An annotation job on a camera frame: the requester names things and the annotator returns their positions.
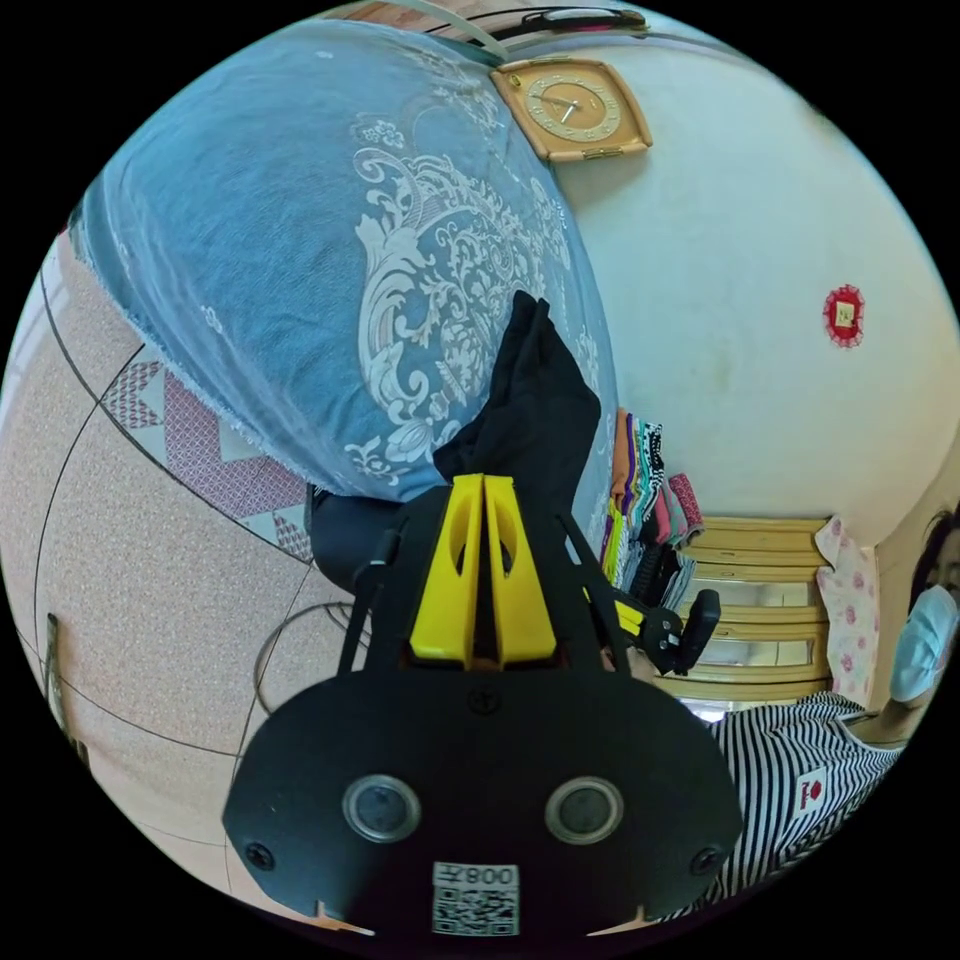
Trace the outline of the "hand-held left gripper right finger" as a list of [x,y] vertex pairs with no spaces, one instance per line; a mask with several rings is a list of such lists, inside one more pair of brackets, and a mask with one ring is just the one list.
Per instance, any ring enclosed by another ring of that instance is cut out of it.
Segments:
[[498,663],[548,661],[556,639],[513,481],[486,476],[484,498]]

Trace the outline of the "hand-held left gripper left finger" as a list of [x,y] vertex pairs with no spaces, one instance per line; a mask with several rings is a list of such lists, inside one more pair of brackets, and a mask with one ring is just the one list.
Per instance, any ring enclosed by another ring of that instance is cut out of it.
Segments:
[[471,665],[484,519],[484,477],[454,479],[410,636],[414,658]]

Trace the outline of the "person's right hand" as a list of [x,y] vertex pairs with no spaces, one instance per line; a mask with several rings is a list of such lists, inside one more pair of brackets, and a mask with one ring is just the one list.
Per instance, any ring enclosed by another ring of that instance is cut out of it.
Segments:
[[[617,666],[614,663],[614,651],[610,647],[604,647],[602,649],[602,660],[604,668],[607,671],[617,671]],[[637,649],[635,646],[628,645],[622,661],[629,668],[630,675],[635,680],[649,684],[655,682],[658,672],[642,650]]]

